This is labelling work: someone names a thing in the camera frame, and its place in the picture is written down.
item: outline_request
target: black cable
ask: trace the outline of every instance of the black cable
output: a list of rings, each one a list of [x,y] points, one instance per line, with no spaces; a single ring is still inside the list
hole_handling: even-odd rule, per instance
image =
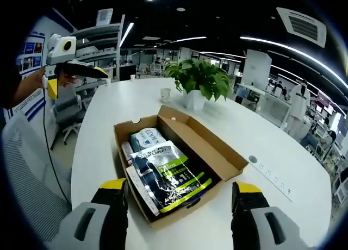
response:
[[[51,161],[53,173],[54,173],[55,178],[56,178],[56,180],[57,180],[57,182],[58,182],[58,186],[59,186],[59,188],[60,188],[60,191],[61,191],[61,193],[63,194],[63,196],[64,196],[65,200],[67,201],[67,203],[69,204],[69,206],[71,207],[70,201],[67,199],[66,195],[65,195],[64,192],[63,192],[63,189],[62,189],[61,186],[60,186],[60,183],[59,183],[59,180],[58,180],[58,177],[57,177],[57,173],[55,172],[55,168],[54,168],[54,166],[53,166],[53,162],[52,162],[52,158],[51,158],[51,153],[50,153],[50,151],[49,151],[49,146],[48,146],[48,141],[47,141],[47,134],[46,134],[46,126],[45,126],[45,111],[46,111],[46,110],[45,110],[45,109],[46,109],[45,89],[43,89],[43,100],[45,101],[45,105],[43,106],[43,108],[44,108],[44,109],[43,109],[43,130],[44,130],[44,132],[45,132],[45,139],[46,139],[46,146],[47,146],[47,151],[48,151],[48,155],[49,155],[49,160]]]

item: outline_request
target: cardboard box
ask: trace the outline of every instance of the cardboard box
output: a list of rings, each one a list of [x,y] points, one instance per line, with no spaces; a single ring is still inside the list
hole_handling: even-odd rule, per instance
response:
[[[121,144],[129,141],[132,134],[147,127],[157,128],[166,140],[171,140],[188,158],[193,158],[197,164],[201,164],[214,180],[214,184],[198,201],[158,217],[148,209],[130,181],[126,171],[127,160],[121,148]],[[164,105],[160,108],[158,115],[142,118],[138,123],[129,121],[117,124],[114,126],[114,131],[122,167],[128,179],[130,190],[145,218],[155,228],[174,223],[213,199],[223,183],[241,174],[248,163],[197,120]]]

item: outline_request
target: air conditioning vent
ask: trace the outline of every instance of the air conditioning vent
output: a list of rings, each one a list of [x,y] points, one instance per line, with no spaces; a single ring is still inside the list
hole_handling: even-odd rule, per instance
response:
[[[285,8],[277,7],[277,11],[288,33],[300,36],[316,43],[320,47],[325,47],[326,26],[322,22],[300,12]]]

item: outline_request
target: potted plant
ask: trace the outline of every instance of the potted plant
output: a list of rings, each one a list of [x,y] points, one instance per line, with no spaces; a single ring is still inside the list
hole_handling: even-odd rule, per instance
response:
[[[189,59],[180,64],[167,66],[166,77],[175,80],[176,89],[184,94],[184,105],[188,109],[203,109],[206,98],[220,96],[225,99],[231,89],[231,80],[226,71],[206,61]]]

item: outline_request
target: white cup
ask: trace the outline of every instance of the white cup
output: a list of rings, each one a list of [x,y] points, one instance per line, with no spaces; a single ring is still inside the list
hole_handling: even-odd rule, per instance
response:
[[[169,89],[169,88],[161,89],[161,102],[169,101],[170,91],[171,91],[171,89]]]

